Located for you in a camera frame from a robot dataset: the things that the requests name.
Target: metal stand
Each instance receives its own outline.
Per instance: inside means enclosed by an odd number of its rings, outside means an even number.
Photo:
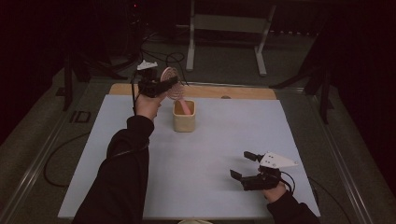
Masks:
[[[274,17],[276,6],[271,6],[271,10],[266,19],[256,19],[195,14],[194,5],[195,0],[191,0],[190,44],[189,52],[187,54],[187,71],[192,71],[194,66],[194,31],[195,29],[202,29],[262,34],[262,41],[260,42],[259,46],[254,48],[254,52],[256,54],[257,65],[259,67],[259,75],[261,77],[265,77],[267,75],[264,60],[262,58],[262,49],[270,30],[271,21]]]
[[[320,86],[322,87],[320,95],[319,114],[323,119],[323,122],[327,124],[329,123],[327,121],[327,108],[329,105],[329,90],[331,80],[331,73],[327,66],[313,66],[304,72],[300,72],[297,76],[291,77],[279,84],[269,86],[269,88],[283,89],[305,77],[311,77],[304,87],[304,92],[306,94],[315,95]]]

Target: cup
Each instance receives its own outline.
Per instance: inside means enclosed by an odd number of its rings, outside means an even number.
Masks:
[[[191,115],[185,115],[180,101],[174,101],[174,130],[178,133],[191,133],[195,130],[195,102],[192,100],[186,100],[185,102]]]

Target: black cable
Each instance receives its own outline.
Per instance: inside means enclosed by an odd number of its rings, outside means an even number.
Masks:
[[[152,34],[146,36],[145,38],[143,38],[142,42],[140,43],[140,48],[139,48],[139,52],[140,52],[140,62],[139,62],[139,63],[142,63],[142,62],[144,61],[144,59],[145,59],[144,56],[143,56],[143,45],[145,44],[146,41],[149,40],[150,37],[152,37],[152,36],[154,36],[154,35],[156,35],[156,34],[157,34],[157,33],[152,33]]]
[[[71,143],[71,142],[73,142],[73,141],[79,139],[80,137],[83,137],[83,136],[88,135],[88,134],[90,134],[90,133],[91,133],[91,132],[88,132],[88,133],[81,134],[81,135],[79,135],[79,136],[77,136],[77,137],[74,137],[74,138],[72,138],[72,139],[70,139],[70,140],[68,140],[68,141],[66,141],[66,142],[63,142],[63,143],[60,144],[58,147],[56,147],[55,149],[53,149],[53,151],[50,153],[49,157],[47,158],[47,161],[46,161],[46,163],[45,163],[45,165],[44,165],[44,169],[43,169],[43,176],[44,176],[44,179],[45,179],[49,184],[51,184],[51,185],[54,186],[54,187],[58,187],[58,188],[67,188],[67,187],[69,187],[69,185],[58,184],[58,183],[55,183],[55,182],[51,181],[51,180],[48,178],[48,175],[47,175],[47,166],[48,166],[48,164],[50,163],[50,159],[53,157],[53,155],[55,155],[55,153],[56,153],[57,151],[59,151],[59,149],[61,149],[61,148],[64,147],[65,145],[67,145],[67,144],[69,144],[69,143]]]
[[[290,184],[288,184],[288,186],[289,186],[289,188],[290,188],[290,193],[293,194],[294,191],[295,191],[295,189],[296,189],[296,182],[294,181],[293,177],[291,177],[291,175],[289,175],[288,173],[283,172],[283,171],[281,171],[280,173],[281,173],[281,174],[284,174],[284,175],[287,175],[287,176],[291,179],[291,181],[293,182],[293,188],[290,186]]]
[[[291,193],[291,195],[293,195],[293,190],[291,188],[291,185],[288,183],[288,181],[286,181],[286,180],[284,180],[282,178],[280,178],[279,181],[284,183],[286,186],[288,186],[289,192]]]
[[[319,182],[316,181],[315,179],[313,179],[312,177],[308,177],[308,179],[311,180],[312,182],[314,182],[316,185],[318,185],[321,189],[323,189],[323,190],[335,201],[335,203],[340,207],[341,211],[342,211],[342,212],[344,213],[344,215],[346,216],[347,222],[351,224],[352,222],[350,221],[350,218],[349,218],[349,216],[347,215],[346,210],[345,210],[344,207],[334,198],[334,196],[332,196],[332,195],[330,194],[330,192],[329,192],[328,190],[326,190],[326,188],[324,188],[322,185],[320,185]]]
[[[186,79],[186,77],[184,75],[183,67],[180,64],[180,62],[182,62],[185,59],[185,56],[184,56],[183,53],[173,52],[173,53],[170,53],[170,54],[165,54],[165,53],[160,53],[160,52],[155,52],[155,51],[149,51],[149,50],[146,50],[146,49],[142,49],[142,52],[146,53],[148,56],[150,56],[152,58],[160,60],[161,62],[165,62],[166,67],[169,66],[169,63],[177,63],[178,66],[180,67],[181,75],[183,77],[184,82],[189,86],[189,83],[187,82],[187,79]],[[153,54],[160,54],[160,55],[166,56],[166,58],[162,59],[162,58],[159,58],[159,57],[157,57],[157,56],[155,56]],[[173,55],[181,55],[181,59],[177,59]]]

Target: person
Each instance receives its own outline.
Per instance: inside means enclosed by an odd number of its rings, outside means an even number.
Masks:
[[[106,159],[79,207],[73,224],[141,223],[149,177],[149,137],[154,118],[166,93],[150,98],[139,95],[135,115],[127,128],[114,134]],[[304,203],[297,203],[284,185],[262,192],[276,224],[318,223]]]
[[[317,224],[320,223],[315,214],[305,203],[298,203],[285,184],[280,182],[273,189],[262,191],[268,200],[268,211],[276,224]]]

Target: white paper sheet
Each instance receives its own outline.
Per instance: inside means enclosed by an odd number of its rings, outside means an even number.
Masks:
[[[165,99],[150,137],[146,219],[250,219],[271,216],[258,191],[243,191],[230,169],[256,175],[259,163],[244,151],[299,162],[283,168],[296,183],[295,198],[319,216],[283,108],[277,100],[189,98],[196,103],[192,133],[173,131],[173,101]],[[107,95],[78,163],[59,217],[73,217],[106,156],[112,135],[132,116],[131,96]]]

